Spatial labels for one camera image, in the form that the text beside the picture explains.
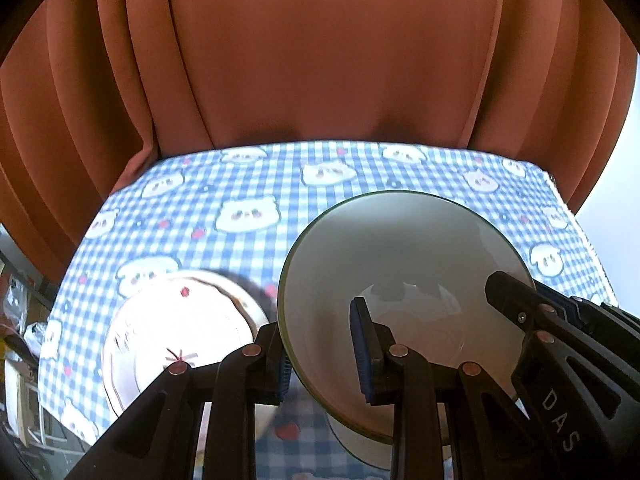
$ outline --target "curtain fold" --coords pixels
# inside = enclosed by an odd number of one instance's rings
[[[636,59],[601,0],[47,0],[0,68],[0,221],[56,282],[159,157],[341,138],[530,160],[575,211]]]

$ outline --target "blue gingham tablecloth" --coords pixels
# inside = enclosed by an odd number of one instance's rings
[[[375,142],[231,148],[159,162],[104,203],[71,262],[40,361],[43,407],[89,443],[113,422],[101,349],[119,306],[150,277],[210,269],[235,280],[276,319],[287,252],[322,211],[382,189],[459,202],[496,226],[533,277],[566,295],[616,304],[584,233],[548,174],[465,150]],[[388,478],[351,457],[323,409],[293,377],[256,443],[261,479]]]

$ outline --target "white plate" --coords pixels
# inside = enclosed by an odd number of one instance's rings
[[[102,349],[102,379],[116,416],[175,360],[193,367],[221,361],[251,343],[268,322],[240,286],[205,270],[182,270],[153,279],[116,312]],[[256,406],[262,434],[274,406]],[[200,428],[206,436],[209,406]]]
[[[364,296],[373,321],[397,342],[438,364],[476,361],[514,397],[523,335],[486,302],[496,270],[533,286],[513,246],[473,211],[418,192],[357,196],[321,214],[287,255],[278,286],[284,346],[333,418],[391,444],[393,407],[368,406],[360,392],[351,300]]]

